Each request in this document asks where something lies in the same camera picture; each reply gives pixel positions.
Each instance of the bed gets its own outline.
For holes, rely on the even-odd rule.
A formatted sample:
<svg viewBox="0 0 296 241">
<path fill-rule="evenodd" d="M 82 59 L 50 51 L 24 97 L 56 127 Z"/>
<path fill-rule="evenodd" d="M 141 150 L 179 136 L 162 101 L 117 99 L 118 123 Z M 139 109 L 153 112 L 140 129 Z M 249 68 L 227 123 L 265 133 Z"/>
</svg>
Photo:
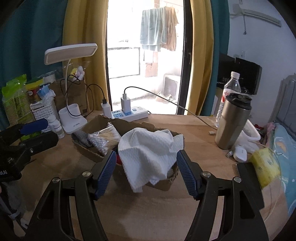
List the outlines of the bed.
<svg viewBox="0 0 296 241">
<path fill-rule="evenodd" d="M 267 143 L 281 167 L 289 220 L 275 240 L 294 240 L 296 226 L 296 74 L 282 80 L 267 125 Z"/>
</svg>

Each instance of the desk lamp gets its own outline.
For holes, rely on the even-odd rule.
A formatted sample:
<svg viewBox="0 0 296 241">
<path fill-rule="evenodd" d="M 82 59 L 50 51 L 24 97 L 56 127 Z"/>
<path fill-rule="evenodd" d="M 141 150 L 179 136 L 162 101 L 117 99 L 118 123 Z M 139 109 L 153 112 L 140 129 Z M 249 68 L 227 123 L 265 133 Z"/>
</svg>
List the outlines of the desk lamp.
<svg viewBox="0 0 296 241">
<path fill-rule="evenodd" d="M 64 73 L 65 91 L 67 92 L 67 73 L 71 59 L 92 56 L 97 49 L 98 46 L 95 43 L 66 45 L 51 48 L 46 50 L 44 53 L 44 64 L 49 65 L 67 60 L 66 72 Z M 66 105 L 66 107 L 59 111 L 59 116 L 65 132 L 67 134 L 72 134 L 74 131 L 81 129 L 87 123 L 87 120 L 81 115 L 78 104 L 75 103 L 68 105 L 67 95 Z"/>
</svg>

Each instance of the black monitor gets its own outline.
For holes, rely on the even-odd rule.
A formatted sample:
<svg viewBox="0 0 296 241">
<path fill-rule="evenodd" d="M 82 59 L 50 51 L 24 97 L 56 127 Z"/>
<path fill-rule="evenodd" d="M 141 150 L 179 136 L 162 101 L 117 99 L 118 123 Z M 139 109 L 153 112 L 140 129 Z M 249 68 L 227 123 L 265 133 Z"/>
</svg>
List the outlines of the black monitor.
<svg viewBox="0 0 296 241">
<path fill-rule="evenodd" d="M 219 85 L 218 87 L 222 86 L 223 88 L 224 85 L 228 82 L 228 80 L 230 80 L 231 71 L 234 71 L 234 63 L 235 63 L 234 58 L 226 54 L 220 53 L 218 79 L 217 79 L 217 83 Z"/>
<path fill-rule="evenodd" d="M 239 84 L 242 92 L 256 95 L 259 88 L 262 67 L 256 63 L 236 58 L 234 71 L 240 73 Z"/>
<path fill-rule="evenodd" d="M 257 94 L 261 78 L 261 66 L 241 58 L 232 58 L 220 53 L 217 87 L 224 88 L 224 85 L 230 79 L 232 71 L 240 73 L 239 84 L 242 93 Z"/>
</svg>

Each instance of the black lid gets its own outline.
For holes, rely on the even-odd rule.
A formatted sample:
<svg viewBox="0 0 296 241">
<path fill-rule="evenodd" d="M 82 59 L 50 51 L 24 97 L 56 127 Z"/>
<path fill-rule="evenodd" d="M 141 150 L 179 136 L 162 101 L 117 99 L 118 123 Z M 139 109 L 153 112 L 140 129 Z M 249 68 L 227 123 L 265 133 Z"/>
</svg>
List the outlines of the black lid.
<svg viewBox="0 0 296 241">
<path fill-rule="evenodd" d="M 231 93 L 228 96 L 226 96 L 226 99 L 233 105 L 242 108 L 242 109 L 246 109 L 246 110 L 251 110 L 252 106 L 251 106 L 251 100 L 252 98 L 250 98 L 247 95 L 241 95 L 238 93 Z"/>
</svg>

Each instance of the label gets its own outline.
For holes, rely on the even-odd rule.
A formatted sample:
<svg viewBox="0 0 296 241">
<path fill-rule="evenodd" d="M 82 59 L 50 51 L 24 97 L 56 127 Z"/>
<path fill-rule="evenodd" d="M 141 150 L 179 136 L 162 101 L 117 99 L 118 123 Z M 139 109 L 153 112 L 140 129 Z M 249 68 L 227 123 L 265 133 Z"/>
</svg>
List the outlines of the label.
<svg viewBox="0 0 296 241">
<path fill-rule="evenodd" d="M 0 171 L 0 175 L 5 175 L 5 174 L 7 174 L 6 170 Z"/>
<path fill-rule="evenodd" d="M 228 96 L 231 93 L 238 93 L 232 89 L 223 89 L 223 94 L 222 94 L 222 98 L 221 98 L 221 102 L 225 103 L 226 100 L 226 96 Z"/>
</svg>

